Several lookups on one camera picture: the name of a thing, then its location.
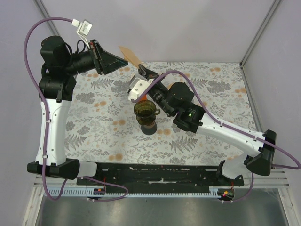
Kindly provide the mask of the green glass coffee dripper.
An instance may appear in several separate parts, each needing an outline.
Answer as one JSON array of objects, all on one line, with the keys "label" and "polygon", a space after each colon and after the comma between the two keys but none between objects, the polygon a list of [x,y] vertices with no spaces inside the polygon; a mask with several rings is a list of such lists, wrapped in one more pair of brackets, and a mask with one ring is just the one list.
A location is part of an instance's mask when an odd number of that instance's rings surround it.
[{"label": "green glass coffee dripper", "polygon": [[154,123],[156,116],[160,114],[160,109],[150,100],[143,100],[134,105],[136,120],[142,126]]}]

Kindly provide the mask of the red capped dark bottle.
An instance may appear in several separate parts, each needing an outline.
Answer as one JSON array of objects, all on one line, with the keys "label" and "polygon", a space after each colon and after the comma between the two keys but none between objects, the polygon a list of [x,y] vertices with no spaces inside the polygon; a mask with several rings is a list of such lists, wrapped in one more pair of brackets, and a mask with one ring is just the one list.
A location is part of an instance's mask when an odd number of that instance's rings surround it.
[{"label": "red capped dark bottle", "polygon": [[141,131],[145,135],[153,135],[157,131],[157,124],[154,122],[152,125],[142,125],[141,126]]}]

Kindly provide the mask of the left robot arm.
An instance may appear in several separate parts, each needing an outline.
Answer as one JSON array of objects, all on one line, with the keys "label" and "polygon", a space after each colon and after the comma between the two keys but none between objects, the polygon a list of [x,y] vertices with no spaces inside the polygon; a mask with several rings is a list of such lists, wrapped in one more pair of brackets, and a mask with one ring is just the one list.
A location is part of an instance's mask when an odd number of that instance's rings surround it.
[{"label": "left robot arm", "polygon": [[98,74],[109,74],[128,62],[105,51],[96,40],[88,43],[88,50],[72,53],[60,36],[50,36],[41,43],[44,59],[39,82],[42,125],[38,154],[28,163],[27,171],[54,178],[85,177],[93,184],[103,181],[103,172],[95,162],[69,159],[65,154],[64,139],[68,111],[72,102],[76,75],[95,69]]}]

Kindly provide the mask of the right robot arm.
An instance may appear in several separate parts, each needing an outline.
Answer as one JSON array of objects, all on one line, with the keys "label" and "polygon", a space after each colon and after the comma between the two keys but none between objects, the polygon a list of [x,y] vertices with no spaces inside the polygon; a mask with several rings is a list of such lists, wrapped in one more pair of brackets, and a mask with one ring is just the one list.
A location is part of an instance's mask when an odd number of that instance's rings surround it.
[{"label": "right robot arm", "polygon": [[225,124],[210,113],[204,106],[192,102],[197,95],[191,86],[177,82],[170,89],[162,84],[162,78],[143,65],[138,66],[138,73],[145,81],[153,84],[147,94],[169,117],[184,131],[212,136],[224,141],[241,151],[239,157],[222,161],[215,174],[216,182],[227,185],[232,179],[244,173],[260,176],[270,175],[275,149],[276,133],[267,130],[264,133],[244,129],[232,123]]}]

